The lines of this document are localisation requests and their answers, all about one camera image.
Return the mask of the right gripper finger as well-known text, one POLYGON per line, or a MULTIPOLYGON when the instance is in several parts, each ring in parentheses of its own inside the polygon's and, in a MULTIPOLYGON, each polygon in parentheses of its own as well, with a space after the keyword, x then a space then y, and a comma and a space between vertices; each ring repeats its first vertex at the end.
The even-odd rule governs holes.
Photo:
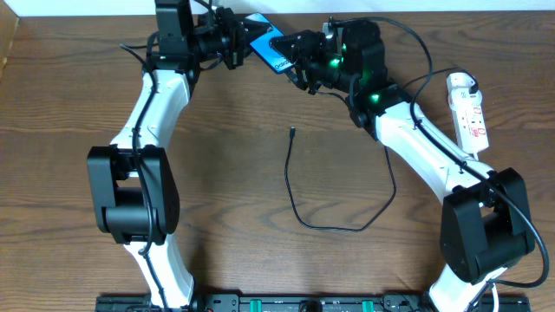
POLYGON ((304 30, 271 39, 271 47, 294 65, 323 62, 323 33, 304 30))
POLYGON ((299 77, 293 70, 288 69, 284 72, 284 74, 296 88, 299 88, 300 90, 307 89, 308 86, 307 83, 304 81, 304 78, 299 77))

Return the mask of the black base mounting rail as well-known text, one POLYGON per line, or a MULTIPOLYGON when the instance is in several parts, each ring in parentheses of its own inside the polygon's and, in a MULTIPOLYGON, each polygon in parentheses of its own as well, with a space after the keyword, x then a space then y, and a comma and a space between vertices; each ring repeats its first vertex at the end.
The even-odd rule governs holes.
MULTIPOLYGON (((469 311, 493 311, 493 297, 482 296, 469 311)), ((164 311, 152 303, 150 296, 99 296, 95 312, 115 311, 164 311)), ((205 312, 379 312, 379 311, 436 311, 424 296, 389 293, 383 296, 238 296, 236 294, 211 294, 193 299, 191 307, 170 308, 169 311, 205 312)), ((500 312, 530 312, 525 296, 499 298, 500 312)))

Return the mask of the white USB wall charger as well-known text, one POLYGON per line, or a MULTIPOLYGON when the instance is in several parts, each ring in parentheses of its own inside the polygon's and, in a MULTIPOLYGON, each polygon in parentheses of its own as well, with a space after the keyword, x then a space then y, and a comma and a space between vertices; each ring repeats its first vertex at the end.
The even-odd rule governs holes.
POLYGON ((474 77, 465 72, 450 74, 447 77, 447 101, 453 111, 480 106, 482 93, 474 77))

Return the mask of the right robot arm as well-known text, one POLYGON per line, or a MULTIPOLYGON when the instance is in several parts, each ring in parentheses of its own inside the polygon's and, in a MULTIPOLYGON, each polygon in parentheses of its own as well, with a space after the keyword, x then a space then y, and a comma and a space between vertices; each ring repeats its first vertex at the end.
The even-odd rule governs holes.
POLYGON ((377 23, 374 17, 333 19, 319 32, 277 36, 269 44, 292 64, 298 88, 344 92, 353 122, 402 157, 434 192, 442 206, 446 264, 428 299, 436 311, 469 311, 501 284, 505 271, 545 248, 532 224, 526 184, 512 168, 497 172, 460 140, 450 140, 389 78, 377 23))

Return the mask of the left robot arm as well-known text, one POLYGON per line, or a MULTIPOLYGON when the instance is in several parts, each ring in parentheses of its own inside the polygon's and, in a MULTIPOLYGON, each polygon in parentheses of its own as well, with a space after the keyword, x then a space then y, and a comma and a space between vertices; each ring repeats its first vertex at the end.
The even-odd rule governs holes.
POLYGON ((186 269, 174 232, 180 197, 167 148, 180 114, 191 100, 204 62, 228 69, 241 66, 251 43, 273 31, 257 16, 240 17, 232 9, 205 3, 194 16, 187 1, 158 1, 157 29, 139 55, 142 89, 125 126, 106 146, 87 157, 95 221, 104 233, 131 253, 151 290, 146 308, 200 311, 195 280, 186 269))

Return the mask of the blue Galaxy smartphone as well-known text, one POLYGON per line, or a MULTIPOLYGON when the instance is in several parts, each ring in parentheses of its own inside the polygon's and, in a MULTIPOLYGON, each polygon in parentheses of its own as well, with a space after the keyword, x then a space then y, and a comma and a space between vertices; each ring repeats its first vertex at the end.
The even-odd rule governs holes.
POLYGON ((281 37, 284 34, 261 13, 250 14, 246 19, 253 22, 268 23, 271 28, 264 35, 261 35, 258 39, 250 43, 254 53, 272 69, 275 74, 280 75, 290 70, 292 63, 271 47, 271 39, 281 37))

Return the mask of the white power strip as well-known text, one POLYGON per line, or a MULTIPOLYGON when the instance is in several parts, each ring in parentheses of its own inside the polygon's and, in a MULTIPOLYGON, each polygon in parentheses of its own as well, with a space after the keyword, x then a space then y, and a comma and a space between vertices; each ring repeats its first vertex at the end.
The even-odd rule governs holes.
POLYGON ((467 154, 476 156, 489 147, 482 94, 456 89, 448 95, 448 104, 454 120, 457 145, 467 154))

